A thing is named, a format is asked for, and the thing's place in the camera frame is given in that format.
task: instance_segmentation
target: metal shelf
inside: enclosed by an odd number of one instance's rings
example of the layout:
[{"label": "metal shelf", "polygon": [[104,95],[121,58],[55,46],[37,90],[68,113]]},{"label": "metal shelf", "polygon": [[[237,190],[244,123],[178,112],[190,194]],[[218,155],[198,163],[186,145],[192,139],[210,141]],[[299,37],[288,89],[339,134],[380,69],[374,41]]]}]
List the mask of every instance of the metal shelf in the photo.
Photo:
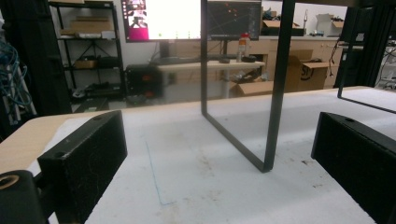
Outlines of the metal shelf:
[{"label": "metal shelf", "polygon": [[[124,77],[124,73],[123,73],[123,62],[122,62],[122,54],[121,54],[121,47],[120,47],[117,11],[115,9],[113,1],[86,1],[84,4],[49,2],[49,5],[51,7],[56,8],[61,29],[64,29],[64,22],[63,22],[63,15],[62,15],[61,8],[69,7],[69,8],[104,9],[104,10],[109,10],[111,12],[116,38],[104,39],[104,38],[77,38],[77,37],[63,38],[63,37],[60,37],[60,38],[58,38],[58,41],[63,41],[63,43],[64,43],[64,50],[66,53],[66,58],[67,58],[67,63],[68,63],[68,65],[64,67],[64,70],[68,71],[70,73],[74,88],[77,87],[76,80],[75,80],[75,74],[74,74],[75,71],[84,71],[84,70],[85,71],[87,71],[87,70],[96,71],[97,75],[98,75],[99,82],[101,82],[100,74],[99,74],[100,70],[118,69],[119,73],[120,73],[120,86],[121,86],[120,89],[121,89],[122,95],[124,95],[126,92],[125,77]],[[70,51],[69,44],[70,44],[70,42],[73,42],[73,41],[89,41],[89,42],[91,42],[91,44],[82,53],[82,55],[84,55],[88,49],[93,48],[93,54],[95,56],[96,56],[96,49],[99,49],[103,53],[108,55],[108,53],[106,53],[102,48],[100,48],[100,46],[98,46],[96,44],[97,42],[112,41],[114,43],[114,46],[117,48],[118,66],[112,67],[112,68],[95,67],[95,68],[83,68],[83,69],[78,69],[78,68],[73,67],[72,65],[74,63],[72,62],[72,59],[70,57],[70,52],[69,52]]]},{"label": "metal shelf", "polygon": [[76,8],[97,8],[97,9],[112,9],[114,7],[113,1],[87,1],[80,3],[59,3],[49,2],[51,7],[76,7]]}]

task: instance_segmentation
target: black frame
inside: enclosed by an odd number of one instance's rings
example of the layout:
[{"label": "black frame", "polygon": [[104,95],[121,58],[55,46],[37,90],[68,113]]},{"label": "black frame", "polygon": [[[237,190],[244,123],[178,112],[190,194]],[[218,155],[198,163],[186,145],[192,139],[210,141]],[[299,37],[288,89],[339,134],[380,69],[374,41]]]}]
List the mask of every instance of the black frame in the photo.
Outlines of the black frame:
[{"label": "black frame", "polygon": [[[386,49],[388,44],[388,36],[389,36],[389,29],[392,25],[393,18],[395,15],[395,9],[389,6],[379,6],[374,9],[374,20],[372,21],[371,28],[367,34],[367,41],[365,41],[363,46],[363,54],[362,54],[362,63],[359,69],[359,74],[362,76],[363,79],[359,84],[374,87],[378,71],[381,66],[383,52]],[[354,18],[354,22],[356,23],[360,17],[361,12],[357,11],[357,16]],[[351,36],[348,42],[348,48],[346,51],[346,55],[351,55],[354,49],[354,46],[357,44],[356,41],[353,39],[356,36],[358,30],[356,26],[352,28]],[[346,66],[344,70],[341,71],[341,82],[338,88],[337,97],[342,100],[349,101],[351,103],[369,106],[375,109],[387,111],[389,113],[396,114],[396,111],[387,109],[385,107],[376,106],[376,105],[369,105],[364,102],[360,102],[357,100],[349,99],[344,97],[343,89],[347,79],[347,71],[350,66],[350,61],[346,60]]]},{"label": "black frame", "polygon": [[[279,29],[279,39],[276,55],[276,71],[274,79],[274,88],[272,95],[270,121],[268,125],[267,143],[265,149],[264,161],[260,160],[253,152],[245,147],[236,137],[227,131],[220,123],[218,123],[210,114],[207,113],[207,0],[201,0],[201,112],[202,115],[216,127],[254,166],[262,173],[271,171],[274,167],[276,154],[276,143],[279,131],[279,123],[282,112],[283,95],[285,89],[286,71],[289,60],[291,25],[294,16],[296,0],[283,1],[282,5],[282,21]],[[396,4],[395,0],[356,0],[356,1],[311,1],[298,0],[299,3],[335,5],[344,7],[389,7]]]}]

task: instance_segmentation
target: white table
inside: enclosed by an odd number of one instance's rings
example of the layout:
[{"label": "white table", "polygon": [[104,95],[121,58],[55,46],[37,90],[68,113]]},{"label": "white table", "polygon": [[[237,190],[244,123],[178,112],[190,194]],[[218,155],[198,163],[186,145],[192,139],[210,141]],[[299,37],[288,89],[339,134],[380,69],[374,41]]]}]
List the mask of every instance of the white table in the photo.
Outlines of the white table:
[{"label": "white table", "polygon": [[[393,139],[396,116],[336,94],[285,94],[275,167],[267,174],[201,115],[198,102],[122,110],[129,155],[87,223],[374,223],[310,158],[318,114],[347,116]],[[345,88],[344,94],[396,108],[393,92]],[[263,154],[270,102],[271,96],[209,101],[208,111]],[[0,173],[26,169],[45,145],[97,114],[29,121],[0,145]]]}]

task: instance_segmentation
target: monitor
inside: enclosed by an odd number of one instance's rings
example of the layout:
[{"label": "monitor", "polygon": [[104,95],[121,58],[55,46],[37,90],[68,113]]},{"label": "monitor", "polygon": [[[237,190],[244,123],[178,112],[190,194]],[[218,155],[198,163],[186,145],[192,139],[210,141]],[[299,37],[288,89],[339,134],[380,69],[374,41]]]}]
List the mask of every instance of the monitor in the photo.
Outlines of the monitor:
[{"label": "monitor", "polygon": [[[201,38],[201,0],[121,0],[125,41]],[[208,40],[237,40],[248,32],[259,39],[261,0],[209,0]]]},{"label": "monitor", "polygon": [[211,0],[207,2],[207,39],[237,40],[243,33],[258,40],[262,24],[262,1]]},{"label": "monitor", "polygon": [[201,0],[121,0],[126,42],[200,39]]}]

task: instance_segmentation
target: blue line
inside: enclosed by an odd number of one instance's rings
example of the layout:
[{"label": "blue line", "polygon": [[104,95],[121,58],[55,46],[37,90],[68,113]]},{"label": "blue line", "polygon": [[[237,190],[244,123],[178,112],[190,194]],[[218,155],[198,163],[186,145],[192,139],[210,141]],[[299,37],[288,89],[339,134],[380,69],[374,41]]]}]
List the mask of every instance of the blue line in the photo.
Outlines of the blue line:
[{"label": "blue line", "polygon": [[160,204],[162,206],[166,206],[166,205],[175,203],[175,202],[171,202],[171,203],[163,202],[163,198],[161,197],[161,193],[160,193],[160,187],[158,186],[158,182],[157,182],[157,177],[155,176],[154,166],[152,165],[151,153],[149,152],[149,144],[147,141],[145,141],[145,142],[146,142],[146,149],[148,150],[148,157],[149,157],[149,164],[151,166],[152,178],[154,179],[155,189],[157,190],[158,200],[160,201]]}]

